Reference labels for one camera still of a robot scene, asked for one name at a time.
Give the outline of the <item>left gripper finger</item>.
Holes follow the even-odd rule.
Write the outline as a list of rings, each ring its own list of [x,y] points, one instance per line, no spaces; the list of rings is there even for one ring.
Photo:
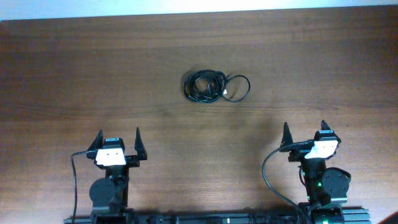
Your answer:
[[[87,151],[96,151],[103,147],[103,130],[100,129],[94,141],[91,143]]]
[[[144,143],[142,142],[139,128],[136,128],[136,139],[134,143],[134,149],[136,150],[138,159],[140,161],[147,160],[147,151],[145,149]]]

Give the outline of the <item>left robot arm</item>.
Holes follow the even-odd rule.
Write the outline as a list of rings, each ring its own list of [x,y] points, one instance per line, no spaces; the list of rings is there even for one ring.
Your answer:
[[[96,167],[105,171],[105,176],[96,180],[90,187],[89,196],[93,202],[90,219],[92,223],[133,223],[134,210],[129,208],[129,170],[147,160],[147,152],[136,129],[133,155],[125,154],[122,138],[104,138],[99,131],[87,150],[87,158]]]

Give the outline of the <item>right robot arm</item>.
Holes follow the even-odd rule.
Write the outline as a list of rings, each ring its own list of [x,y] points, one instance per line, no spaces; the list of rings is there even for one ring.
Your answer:
[[[287,123],[281,140],[281,152],[288,152],[289,162],[298,162],[308,202],[299,207],[312,223],[344,223],[342,205],[347,202],[351,174],[343,169],[326,166],[341,139],[326,121],[313,139],[294,142]]]

